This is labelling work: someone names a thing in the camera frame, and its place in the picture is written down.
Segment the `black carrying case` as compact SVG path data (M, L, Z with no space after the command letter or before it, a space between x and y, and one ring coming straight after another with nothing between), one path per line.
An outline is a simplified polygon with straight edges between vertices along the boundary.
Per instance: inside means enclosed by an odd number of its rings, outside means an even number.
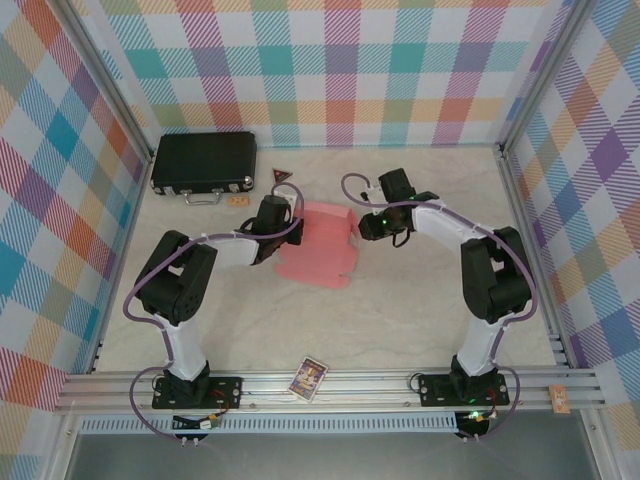
M158 195L190 197L248 193L256 178L257 141L253 133L166 134L161 137L150 177Z

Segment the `small wired connector board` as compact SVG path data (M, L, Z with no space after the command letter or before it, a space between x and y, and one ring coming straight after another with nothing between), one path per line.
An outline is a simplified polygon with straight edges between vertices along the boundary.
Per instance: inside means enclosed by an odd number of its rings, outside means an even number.
M213 430L221 425L223 414L214 413L199 418L189 418L179 415L172 417L174 430Z
M490 423L498 416L498 410L492 408L472 409L457 415L458 425L462 428L470 428L471 426L489 426Z

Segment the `pink paper box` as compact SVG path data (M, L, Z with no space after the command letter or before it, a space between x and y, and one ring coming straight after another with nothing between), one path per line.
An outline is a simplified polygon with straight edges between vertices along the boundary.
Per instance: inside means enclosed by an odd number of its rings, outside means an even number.
M356 215L346 206L305 205L300 245L283 244L274 271L294 282L344 289L358 260Z

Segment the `colourful playing card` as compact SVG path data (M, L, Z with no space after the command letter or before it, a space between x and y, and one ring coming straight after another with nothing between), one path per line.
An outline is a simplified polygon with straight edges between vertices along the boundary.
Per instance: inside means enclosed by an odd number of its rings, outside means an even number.
M328 367L321 362L305 357L287 388L298 399L310 403L324 380Z

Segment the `small wooden block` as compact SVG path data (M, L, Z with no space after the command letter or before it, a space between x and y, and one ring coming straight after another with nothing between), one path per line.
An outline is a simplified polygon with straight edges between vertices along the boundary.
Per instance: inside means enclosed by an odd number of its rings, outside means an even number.
M554 384L549 386L549 395L552 410L555 414L570 414L570 402L565 385Z

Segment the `aluminium frame post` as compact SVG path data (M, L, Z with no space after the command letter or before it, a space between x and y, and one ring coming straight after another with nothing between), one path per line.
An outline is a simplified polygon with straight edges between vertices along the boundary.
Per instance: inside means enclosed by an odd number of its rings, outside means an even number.
M69 34L71 42L78 50L98 89L105 95L115 117L122 124L127 137L145 162L150 164L152 161L150 145L71 0L48 1Z
M509 87L497 132L490 136L498 153L512 149L523 134L592 7L592 0L548 1Z

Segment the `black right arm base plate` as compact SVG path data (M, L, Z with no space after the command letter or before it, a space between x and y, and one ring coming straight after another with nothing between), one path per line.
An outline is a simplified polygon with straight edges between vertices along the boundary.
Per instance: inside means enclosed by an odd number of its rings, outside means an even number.
M467 380L449 374L420 375L418 391L422 407L507 406L510 404L505 377L488 373Z

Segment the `aluminium side rail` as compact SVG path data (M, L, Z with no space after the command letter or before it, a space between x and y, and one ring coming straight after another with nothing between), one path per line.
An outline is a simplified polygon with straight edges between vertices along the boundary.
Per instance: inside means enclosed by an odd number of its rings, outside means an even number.
M572 368L571 346L566 346L565 328L560 317L558 304L550 280L546 276L542 255L539 251L533 223L530 221L524 195L518 185L514 167L509 155L500 145L495 147L498 172L505 190L510 212L521 234L537 292L538 308L529 320L512 324L500 344L499 360L507 360L516 368L542 366L529 358L519 361L519 354L548 353L553 356L558 368Z

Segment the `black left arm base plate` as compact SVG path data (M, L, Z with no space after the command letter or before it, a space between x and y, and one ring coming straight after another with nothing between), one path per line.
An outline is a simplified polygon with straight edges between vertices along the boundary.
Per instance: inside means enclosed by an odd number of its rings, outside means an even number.
M152 383L155 410L238 409L242 395L241 377L209 377L192 382L158 376Z

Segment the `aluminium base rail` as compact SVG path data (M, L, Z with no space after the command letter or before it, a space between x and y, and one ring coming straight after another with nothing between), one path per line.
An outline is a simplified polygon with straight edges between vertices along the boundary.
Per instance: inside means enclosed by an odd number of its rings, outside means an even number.
M240 377L241 413L351 413L418 411L419 397L408 386L411 372L402 369L331 370L310 403L288 391L291 371L217 371L218 376ZM518 367L522 410L550 410L549 387L566 387L572 410L602 408L603 390L591 369ZM97 372L67 378L54 412L115 414L132 411L129 387L133 372Z

